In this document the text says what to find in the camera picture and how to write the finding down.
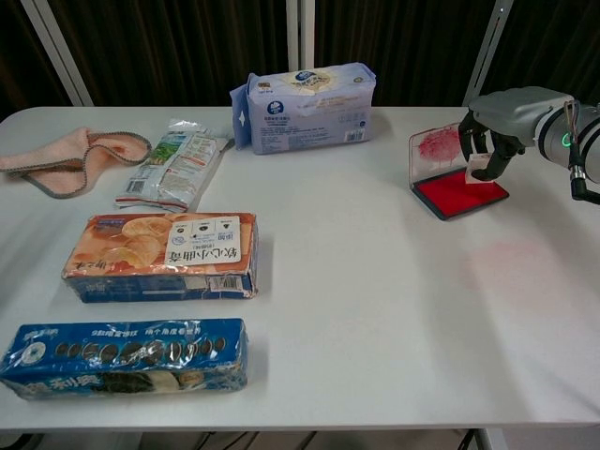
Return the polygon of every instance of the white table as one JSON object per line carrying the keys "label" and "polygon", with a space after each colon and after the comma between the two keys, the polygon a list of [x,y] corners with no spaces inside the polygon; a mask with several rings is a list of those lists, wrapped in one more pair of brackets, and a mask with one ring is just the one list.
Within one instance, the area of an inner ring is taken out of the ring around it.
{"label": "white table", "polygon": [[[135,169],[72,200],[2,177],[2,351],[21,323],[237,316],[251,362],[230,394],[26,402],[2,386],[0,430],[599,423],[600,208],[573,202],[567,170],[530,150],[502,178],[510,199],[436,219],[408,190],[408,140],[464,113],[380,108],[371,142],[227,152],[200,207],[258,215],[260,293],[247,301],[81,303],[62,265]],[[156,143],[170,117],[231,120],[229,108],[38,108],[0,125],[0,152],[79,126]]]}

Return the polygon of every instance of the red ink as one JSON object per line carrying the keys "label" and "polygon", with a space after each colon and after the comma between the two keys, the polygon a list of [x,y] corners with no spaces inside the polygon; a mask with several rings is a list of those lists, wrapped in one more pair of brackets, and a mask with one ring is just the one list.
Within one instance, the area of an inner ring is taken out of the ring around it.
{"label": "red ink", "polygon": [[452,161],[460,153],[458,132],[447,127],[429,133],[419,144],[419,155],[428,161]]}

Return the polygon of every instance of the curtain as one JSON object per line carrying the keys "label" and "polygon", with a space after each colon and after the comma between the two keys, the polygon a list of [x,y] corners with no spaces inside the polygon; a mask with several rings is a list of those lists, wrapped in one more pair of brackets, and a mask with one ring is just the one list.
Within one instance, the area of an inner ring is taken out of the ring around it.
{"label": "curtain", "polygon": [[516,0],[482,94],[527,85],[600,101],[600,2]]}
{"label": "curtain", "polygon": [[250,71],[288,69],[282,0],[49,3],[96,105],[231,105]]}
{"label": "curtain", "polygon": [[21,2],[0,1],[0,121],[25,108],[70,104]]}
{"label": "curtain", "polygon": [[374,105],[460,106],[494,0],[316,0],[315,66],[361,61]]}

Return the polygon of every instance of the pink towel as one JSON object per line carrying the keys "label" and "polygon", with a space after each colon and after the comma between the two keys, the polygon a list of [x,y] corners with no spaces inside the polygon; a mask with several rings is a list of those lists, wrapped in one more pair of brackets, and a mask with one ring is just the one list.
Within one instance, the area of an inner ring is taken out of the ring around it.
{"label": "pink towel", "polygon": [[20,176],[51,197],[74,197],[91,188],[116,159],[135,165],[143,162],[150,142],[126,131],[93,133],[89,128],[73,132],[22,155],[0,157],[0,172]]}

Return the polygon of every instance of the cookie box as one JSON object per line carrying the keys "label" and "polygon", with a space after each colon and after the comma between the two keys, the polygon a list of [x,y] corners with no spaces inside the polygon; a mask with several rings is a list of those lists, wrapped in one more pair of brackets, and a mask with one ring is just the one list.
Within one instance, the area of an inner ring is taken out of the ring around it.
{"label": "cookie box", "polygon": [[62,277],[85,303],[249,298],[257,246],[249,213],[94,216]]}
{"label": "cookie box", "polygon": [[27,324],[0,381],[26,399],[239,390],[247,365],[241,319]]}
{"label": "cookie box", "polygon": [[258,76],[231,91],[238,148],[259,155],[367,141],[375,74],[361,63]]}

